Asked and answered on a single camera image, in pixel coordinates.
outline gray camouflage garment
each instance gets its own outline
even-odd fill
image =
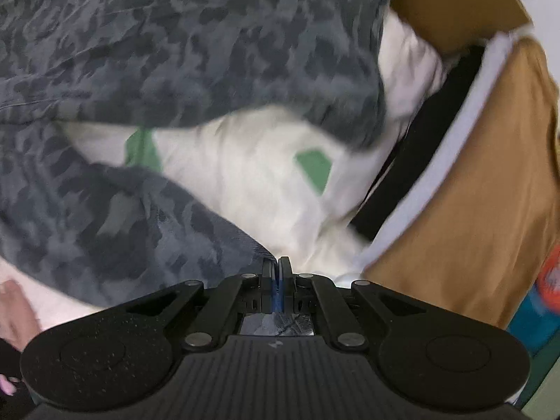
[[[367,146],[387,1],[0,0],[0,255],[99,306],[259,273],[261,245],[159,175],[89,164],[55,120],[194,126],[274,101]]]
[[[192,127],[274,103],[366,148],[388,2],[0,0],[0,121]]]

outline green patch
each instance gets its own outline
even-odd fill
[[[321,150],[317,149],[299,152],[296,154],[295,159],[311,181],[315,190],[321,195],[327,186],[330,168],[333,165],[331,160]]]
[[[155,172],[161,172],[158,150],[152,140],[152,131],[139,128],[125,143],[126,166],[142,166]]]

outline clothing pile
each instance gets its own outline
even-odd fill
[[[389,3],[0,0],[0,280],[52,327],[287,255],[505,328],[560,237],[557,87]]]

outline brown cardboard box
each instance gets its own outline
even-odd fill
[[[531,22],[520,0],[392,0],[391,6],[442,55]]]

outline tan pants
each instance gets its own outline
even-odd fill
[[[506,327],[560,236],[557,102],[522,39],[449,176],[365,278]]]

